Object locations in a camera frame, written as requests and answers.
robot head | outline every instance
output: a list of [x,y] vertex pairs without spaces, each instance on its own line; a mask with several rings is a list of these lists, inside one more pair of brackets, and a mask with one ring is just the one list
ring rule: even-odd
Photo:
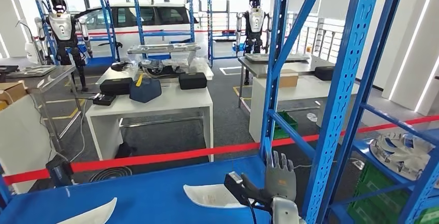
[[260,0],[248,0],[248,2],[252,8],[260,7]]
[[67,10],[67,4],[64,0],[51,0],[51,2],[56,13],[64,13]]

black box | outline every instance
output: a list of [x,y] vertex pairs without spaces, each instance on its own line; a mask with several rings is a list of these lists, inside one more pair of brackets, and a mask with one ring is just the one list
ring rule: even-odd
[[316,67],[314,75],[316,76],[316,78],[322,81],[331,81],[333,73],[334,73],[333,66],[319,66]]
[[179,76],[179,83],[181,89],[206,88],[207,79],[204,73],[184,73]]
[[99,89],[104,95],[129,95],[132,78],[107,79],[100,84]]

cardboard box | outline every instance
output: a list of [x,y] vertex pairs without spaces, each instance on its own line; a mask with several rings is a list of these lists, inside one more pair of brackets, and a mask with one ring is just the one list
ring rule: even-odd
[[18,101],[27,94],[26,89],[21,82],[0,83],[0,91],[4,91],[0,94],[0,100],[6,101],[8,105]]
[[281,70],[281,76],[279,78],[279,88],[296,87],[299,74],[297,72],[285,69]]
[[0,100],[0,110],[5,109],[6,107],[8,107],[8,103],[4,100]]

yellow tag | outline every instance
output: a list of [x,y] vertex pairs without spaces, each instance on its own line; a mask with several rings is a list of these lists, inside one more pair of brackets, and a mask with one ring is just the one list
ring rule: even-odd
[[142,78],[143,78],[143,74],[140,74],[139,80],[137,80],[136,83],[136,87],[140,87],[140,85],[142,84]]

navy bag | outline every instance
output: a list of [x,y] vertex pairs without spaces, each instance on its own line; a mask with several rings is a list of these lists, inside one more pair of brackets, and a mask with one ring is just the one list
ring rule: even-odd
[[161,94],[160,81],[151,78],[143,79],[143,74],[140,75],[137,81],[131,83],[129,89],[129,98],[143,103],[149,102]]

